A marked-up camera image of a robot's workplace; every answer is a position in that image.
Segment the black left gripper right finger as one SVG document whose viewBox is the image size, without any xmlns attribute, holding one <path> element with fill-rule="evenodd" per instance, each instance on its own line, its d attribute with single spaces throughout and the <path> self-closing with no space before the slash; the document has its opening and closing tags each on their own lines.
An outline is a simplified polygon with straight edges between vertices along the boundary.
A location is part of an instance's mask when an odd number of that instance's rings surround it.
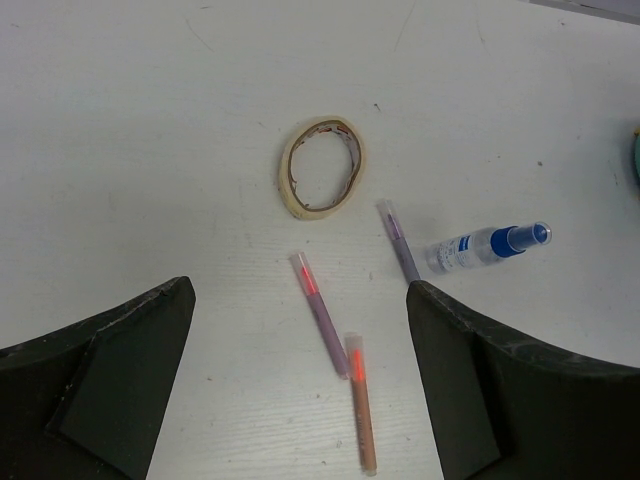
<svg viewBox="0 0 640 480">
<path fill-rule="evenodd" d="M 476 312 L 432 284 L 408 323 L 447 479 L 635 479 L 639 371 Z"/>
</svg>

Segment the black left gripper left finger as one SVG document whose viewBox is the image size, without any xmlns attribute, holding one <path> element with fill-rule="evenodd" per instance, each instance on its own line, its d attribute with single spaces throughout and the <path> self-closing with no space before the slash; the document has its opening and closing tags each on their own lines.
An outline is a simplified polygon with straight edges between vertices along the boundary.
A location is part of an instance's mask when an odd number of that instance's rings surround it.
<svg viewBox="0 0 640 480">
<path fill-rule="evenodd" d="M 176 277 L 2 349 L 2 478 L 146 478 L 194 307 Z"/>
</svg>

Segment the purple clear-capped pen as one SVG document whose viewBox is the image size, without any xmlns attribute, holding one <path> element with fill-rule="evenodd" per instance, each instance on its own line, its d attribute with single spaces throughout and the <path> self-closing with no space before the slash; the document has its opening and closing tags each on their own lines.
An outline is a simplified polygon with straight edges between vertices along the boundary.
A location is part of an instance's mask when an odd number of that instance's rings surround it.
<svg viewBox="0 0 640 480">
<path fill-rule="evenodd" d="M 377 204 L 377 209 L 390 238 L 396 258 L 400 264 L 404 277 L 408 284 L 421 279 L 416 267 L 410 247 L 406 241 L 404 232 L 400 226 L 394 206 L 389 200 L 382 200 Z"/>
</svg>

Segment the small blue-capped spray bottle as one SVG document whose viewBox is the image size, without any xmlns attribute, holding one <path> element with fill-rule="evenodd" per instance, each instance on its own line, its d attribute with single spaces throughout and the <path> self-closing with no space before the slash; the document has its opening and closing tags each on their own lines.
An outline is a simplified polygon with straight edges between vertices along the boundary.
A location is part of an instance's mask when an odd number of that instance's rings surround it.
<svg viewBox="0 0 640 480">
<path fill-rule="evenodd" d="M 499 264 L 527 250 L 550 243 L 548 224 L 488 227 L 429 246 L 425 251 L 428 268 L 437 275 Z"/>
</svg>

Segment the pink-tipped purple pen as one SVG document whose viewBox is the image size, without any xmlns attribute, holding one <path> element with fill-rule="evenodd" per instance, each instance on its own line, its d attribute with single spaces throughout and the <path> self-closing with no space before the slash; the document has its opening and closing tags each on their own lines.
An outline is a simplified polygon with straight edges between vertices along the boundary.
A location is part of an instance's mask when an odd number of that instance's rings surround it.
<svg viewBox="0 0 640 480">
<path fill-rule="evenodd" d="M 347 379 L 349 377 L 347 356 L 324 303 L 308 259 L 303 252 L 299 252 L 290 256 L 290 262 L 314 314 L 316 325 L 333 366 L 341 378 Z"/>
</svg>

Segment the beige masking tape roll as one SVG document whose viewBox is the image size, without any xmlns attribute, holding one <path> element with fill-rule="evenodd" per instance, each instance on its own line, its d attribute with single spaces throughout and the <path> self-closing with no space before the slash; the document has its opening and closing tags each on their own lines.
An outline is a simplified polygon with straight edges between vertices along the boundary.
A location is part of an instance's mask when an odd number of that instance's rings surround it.
<svg viewBox="0 0 640 480">
<path fill-rule="evenodd" d="M 306 141 L 314 136 L 333 133 L 346 145 L 351 160 L 351 171 L 341 193 L 328 206 L 311 207 L 297 195 L 297 181 L 294 179 L 292 165 L 294 154 Z M 298 220 L 322 220 L 343 207 L 354 195 L 367 166 L 367 153 L 362 136 L 355 125 L 340 116 L 315 117 L 298 127 L 285 143 L 278 166 L 278 192 L 285 208 Z"/>
</svg>

